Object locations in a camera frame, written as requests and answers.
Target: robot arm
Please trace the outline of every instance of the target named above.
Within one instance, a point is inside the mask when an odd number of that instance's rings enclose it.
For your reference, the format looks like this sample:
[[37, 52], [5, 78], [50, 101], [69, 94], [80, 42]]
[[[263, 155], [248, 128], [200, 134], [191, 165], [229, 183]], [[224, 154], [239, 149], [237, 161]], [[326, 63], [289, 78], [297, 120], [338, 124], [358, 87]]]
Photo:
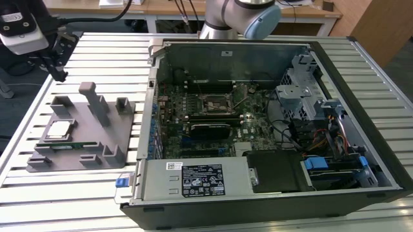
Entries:
[[261, 40], [272, 32], [281, 13], [273, 0], [207, 0], [201, 39]]
[[64, 81], [62, 67], [78, 38], [62, 32], [60, 19], [52, 17], [42, 0], [0, 0], [0, 39], [29, 63]]
[[[207, 0], [201, 39], [263, 39], [273, 30], [280, 10], [273, 0]], [[0, 0], [0, 40], [27, 62], [48, 71], [56, 81], [65, 80], [62, 68], [78, 37], [64, 32], [73, 22], [113, 22], [121, 18], [130, 0], [114, 18], [58, 19], [49, 15], [42, 0]]]

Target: aluminum table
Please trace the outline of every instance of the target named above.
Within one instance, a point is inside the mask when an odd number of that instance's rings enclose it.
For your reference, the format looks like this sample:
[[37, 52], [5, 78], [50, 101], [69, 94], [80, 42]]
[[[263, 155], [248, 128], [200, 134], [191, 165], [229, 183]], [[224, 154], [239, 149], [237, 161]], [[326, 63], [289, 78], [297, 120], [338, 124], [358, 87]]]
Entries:
[[[179, 34], [84, 33], [65, 70], [66, 81], [48, 77], [0, 158], [1, 231], [140, 232], [114, 203], [114, 179], [134, 170], [150, 38], [193, 38]], [[356, 42], [338, 37], [269, 37], [268, 40], [319, 41], [380, 134], [413, 176], [413, 105]], [[121, 169], [27, 173], [26, 161], [50, 118], [53, 96], [77, 94], [78, 83], [96, 82], [106, 101], [136, 102], [126, 166]], [[332, 87], [324, 83], [331, 96]], [[413, 231], [413, 198], [379, 203], [343, 217], [180, 229], [176, 231]]]

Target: warning label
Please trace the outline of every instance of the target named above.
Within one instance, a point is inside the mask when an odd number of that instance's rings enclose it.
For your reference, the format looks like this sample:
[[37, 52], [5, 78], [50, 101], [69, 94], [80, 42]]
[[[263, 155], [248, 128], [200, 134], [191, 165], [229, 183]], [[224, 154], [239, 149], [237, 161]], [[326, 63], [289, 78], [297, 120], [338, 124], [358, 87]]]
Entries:
[[221, 196], [225, 194], [220, 164], [181, 166], [183, 197]]

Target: blue tab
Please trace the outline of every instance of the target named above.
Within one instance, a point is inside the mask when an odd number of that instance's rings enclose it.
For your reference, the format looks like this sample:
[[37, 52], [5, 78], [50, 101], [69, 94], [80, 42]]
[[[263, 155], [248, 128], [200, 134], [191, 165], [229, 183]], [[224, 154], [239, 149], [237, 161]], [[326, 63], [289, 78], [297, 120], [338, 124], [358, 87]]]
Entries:
[[368, 166], [368, 163], [367, 163], [367, 160], [363, 156], [358, 157], [359, 159], [359, 162], [360, 162], [360, 165], [364, 167], [364, 166]]
[[129, 186], [129, 179], [128, 178], [116, 179], [114, 186], [116, 188], [126, 188]]
[[304, 164], [304, 168], [305, 168], [307, 170], [312, 169], [312, 164], [311, 164], [310, 159], [305, 159], [305, 160], [303, 161], [303, 164]]
[[328, 168], [327, 162], [323, 157], [310, 157], [303, 161], [305, 169]]

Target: floor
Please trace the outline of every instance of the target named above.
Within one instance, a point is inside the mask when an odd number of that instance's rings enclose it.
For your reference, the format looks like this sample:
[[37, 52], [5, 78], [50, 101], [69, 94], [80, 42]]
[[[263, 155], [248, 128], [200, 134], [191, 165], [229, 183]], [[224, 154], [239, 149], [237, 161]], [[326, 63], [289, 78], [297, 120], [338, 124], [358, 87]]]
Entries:
[[[101, 23], [81, 23], [68, 27], [69, 31], [89, 31], [89, 32], [129, 32], [130, 29], [124, 25], [122, 21], [104, 24]], [[413, 100], [413, 41], [407, 41], [403, 48], [392, 58], [388, 65], [384, 67], [384, 72], [395, 82], [396, 86], [404, 92], [410, 100]], [[40, 86], [23, 84], [42, 84], [46, 73], [40, 69], [33, 69], [22, 76], [10, 76], [0, 69], [0, 78], [14, 92], [11, 99], [0, 97], [0, 154], [7, 144], [6, 139], [1, 136], [11, 136], [18, 123], [23, 117], [26, 109], [31, 104]]]

